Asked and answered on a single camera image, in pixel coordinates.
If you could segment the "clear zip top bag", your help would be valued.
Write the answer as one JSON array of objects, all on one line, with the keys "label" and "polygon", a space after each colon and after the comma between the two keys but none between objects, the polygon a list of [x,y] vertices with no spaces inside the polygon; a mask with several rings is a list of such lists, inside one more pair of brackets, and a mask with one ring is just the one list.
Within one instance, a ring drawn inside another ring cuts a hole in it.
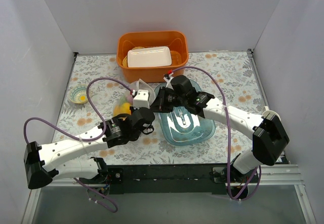
[{"label": "clear zip top bag", "polygon": [[[155,100],[155,92],[152,87],[150,87],[143,80],[139,79],[129,84],[129,88],[133,90],[147,90],[149,92],[149,103],[152,104]],[[119,100],[114,104],[113,107],[113,116],[117,116],[119,114],[131,114],[130,107],[133,105],[133,98],[130,95],[130,92],[127,90]]]}]

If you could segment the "purple eggplant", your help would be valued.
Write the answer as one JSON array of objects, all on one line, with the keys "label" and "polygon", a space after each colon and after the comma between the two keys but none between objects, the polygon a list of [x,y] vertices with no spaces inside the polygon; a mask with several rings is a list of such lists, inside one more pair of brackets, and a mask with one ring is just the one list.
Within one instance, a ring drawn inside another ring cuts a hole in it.
[{"label": "purple eggplant", "polygon": [[126,97],[126,99],[127,99],[127,102],[128,102],[128,103],[133,104],[133,97],[132,97],[132,95],[128,95],[128,96]]}]

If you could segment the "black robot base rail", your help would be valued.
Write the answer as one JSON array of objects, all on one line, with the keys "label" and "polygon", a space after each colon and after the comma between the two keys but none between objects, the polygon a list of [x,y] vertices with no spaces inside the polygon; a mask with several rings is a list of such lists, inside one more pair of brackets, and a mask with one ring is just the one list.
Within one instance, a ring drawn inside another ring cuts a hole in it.
[{"label": "black robot base rail", "polygon": [[211,193],[227,194],[225,164],[112,165],[92,179],[91,185],[109,184],[109,193]]}]

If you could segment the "white rectangular dish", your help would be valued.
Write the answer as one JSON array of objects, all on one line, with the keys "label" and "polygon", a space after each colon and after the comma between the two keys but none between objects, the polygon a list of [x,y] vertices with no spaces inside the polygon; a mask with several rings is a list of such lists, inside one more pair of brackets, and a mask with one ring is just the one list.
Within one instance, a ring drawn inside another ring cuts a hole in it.
[{"label": "white rectangular dish", "polygon": [[171,52],[168,47],[135,47],[128,51],[127,67],[161,67],[172,64]]}]

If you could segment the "white plastic cup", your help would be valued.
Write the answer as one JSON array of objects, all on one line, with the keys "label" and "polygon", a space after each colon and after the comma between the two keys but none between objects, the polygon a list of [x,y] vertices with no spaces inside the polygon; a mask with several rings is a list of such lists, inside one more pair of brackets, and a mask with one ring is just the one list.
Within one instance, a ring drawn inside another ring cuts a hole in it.
[{"label": "white plastic cup", "polygon": [[269,114],[276,115],[279,118],[279,120],[281,120],[281,118],[280,118],[280,116],[279,116],[279,114],[277,112],[271,110],[268,106],[264,106],[262,108],[262,116],[266,117]]}]

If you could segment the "clear blue plastic tray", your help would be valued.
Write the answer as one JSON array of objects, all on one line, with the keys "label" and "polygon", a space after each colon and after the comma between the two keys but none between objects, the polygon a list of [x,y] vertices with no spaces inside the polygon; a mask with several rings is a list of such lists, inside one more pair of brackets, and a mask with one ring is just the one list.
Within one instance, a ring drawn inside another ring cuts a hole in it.
[{"label": "clear blue plastic tray", "polygon": [[175,107],[170,113],[157,115],[166,141],[175,146],[208,140],[216,130],[213,120],[193,115],[184,107]]}]

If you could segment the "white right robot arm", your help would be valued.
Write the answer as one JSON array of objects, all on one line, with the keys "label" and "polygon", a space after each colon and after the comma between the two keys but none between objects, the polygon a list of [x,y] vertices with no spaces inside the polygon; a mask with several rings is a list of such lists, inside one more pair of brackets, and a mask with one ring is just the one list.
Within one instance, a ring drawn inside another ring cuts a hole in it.
[{"label": "white right robot arm", "polygon": [[273,166],[290,141],[277,114],[268,110],[256,115],[225,106],[214,95],[196,90],[184,75],[171,78],[167,86],[161,87],[150,108],[155,113],[170,113],[179,106],[202,118],[229,123],[252,140],[252,148],[235,157],[227,167],[230,180],[235,182],[243,181],[248,172],[260,165]]}]

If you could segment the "yellow peach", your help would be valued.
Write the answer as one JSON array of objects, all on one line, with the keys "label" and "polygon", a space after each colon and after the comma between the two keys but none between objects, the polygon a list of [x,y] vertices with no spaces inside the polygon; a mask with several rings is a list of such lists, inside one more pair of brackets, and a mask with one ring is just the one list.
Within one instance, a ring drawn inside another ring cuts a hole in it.
[{"label": "yellow peach", "polygon": [[119,106],[116,106],[113,110],[113,116],[116,117],[120,114],[127,114],[127,115],[130,115],[131,114],[131,110],[129,107],[119,107]]}]

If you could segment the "yellow lemon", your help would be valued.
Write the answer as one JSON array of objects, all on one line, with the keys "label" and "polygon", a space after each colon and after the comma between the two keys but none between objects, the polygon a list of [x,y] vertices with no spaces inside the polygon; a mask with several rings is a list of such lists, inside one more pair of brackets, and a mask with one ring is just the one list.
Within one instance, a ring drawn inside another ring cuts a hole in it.
[{"label": "yellow lemon", "polygon": [[128,102],[123,103],[123,104],[119,107],[119,112],[120,112],[121,114],[131,114],[130,106],[131,106],[131,104],[128,103]]}]

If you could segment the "green custard apple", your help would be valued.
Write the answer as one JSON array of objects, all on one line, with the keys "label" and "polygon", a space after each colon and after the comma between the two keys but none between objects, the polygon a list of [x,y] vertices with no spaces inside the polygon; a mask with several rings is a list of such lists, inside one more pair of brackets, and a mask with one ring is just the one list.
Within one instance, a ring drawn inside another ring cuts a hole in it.
[{"label": "green custard apple", "polygon": [[123,95],[121,98],[120,98],[120,104],[124,104],[127,102],[127,99],[126,99],[127,96]]}]

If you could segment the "orange plastic basket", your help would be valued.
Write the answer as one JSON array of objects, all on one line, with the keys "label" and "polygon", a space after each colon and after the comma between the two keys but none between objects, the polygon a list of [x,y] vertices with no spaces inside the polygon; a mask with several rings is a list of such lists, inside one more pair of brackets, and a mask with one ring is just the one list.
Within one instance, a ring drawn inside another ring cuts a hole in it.
[{"label": "orange plastic basket", "polygon": [[[160,67],[127,67],[123,65],[123,59],[128,52],[135,47],[162,47],[170,49],[172,64]],[[123,34],[117,45],[116,62],[121,68],[124,78],[132,83],[142,79],[147,83],[163,82],[163,76],[170,70],[185,66],[188,62],[188,46],[186,36],[179,31],[141,31]]]}]

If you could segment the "yellow plate in basket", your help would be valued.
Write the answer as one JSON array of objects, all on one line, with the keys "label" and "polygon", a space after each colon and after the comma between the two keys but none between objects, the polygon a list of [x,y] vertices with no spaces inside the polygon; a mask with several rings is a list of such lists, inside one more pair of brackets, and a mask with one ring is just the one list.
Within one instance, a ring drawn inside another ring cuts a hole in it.
[{"label": "yellow plate in basket", "polygon": [[[132,50],[143,49],[143,47],[134,47]],[[128,59],[127,56],[123,58],[122,65],[124,67],[128,67]]]}]

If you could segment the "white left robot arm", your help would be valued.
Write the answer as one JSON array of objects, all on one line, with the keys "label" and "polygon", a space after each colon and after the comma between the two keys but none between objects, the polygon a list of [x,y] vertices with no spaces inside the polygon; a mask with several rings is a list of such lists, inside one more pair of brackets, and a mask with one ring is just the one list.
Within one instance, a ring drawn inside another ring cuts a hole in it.
[{"label": "white left robot arm", "polygon": [[136,141],[141,134],[154,131],[154,113],[143,107],[129,114],[119,114],[71,139],[40,145],[26,145],[24,167],[30,190],[49,185],[55,179],[87,178],[103,183],[108,172],[95,159],[82,163],[78,157]]}]

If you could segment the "small patterned bowl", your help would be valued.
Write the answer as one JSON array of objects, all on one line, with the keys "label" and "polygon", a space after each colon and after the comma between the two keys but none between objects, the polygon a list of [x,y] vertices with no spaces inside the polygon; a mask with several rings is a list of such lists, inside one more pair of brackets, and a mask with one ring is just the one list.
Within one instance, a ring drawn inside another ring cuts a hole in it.
[{"label": "small patterned bowl", "polygon": [[77,85],[69,92],[69,100],[75,104],[85,104],[88,102],[87,85]]}]

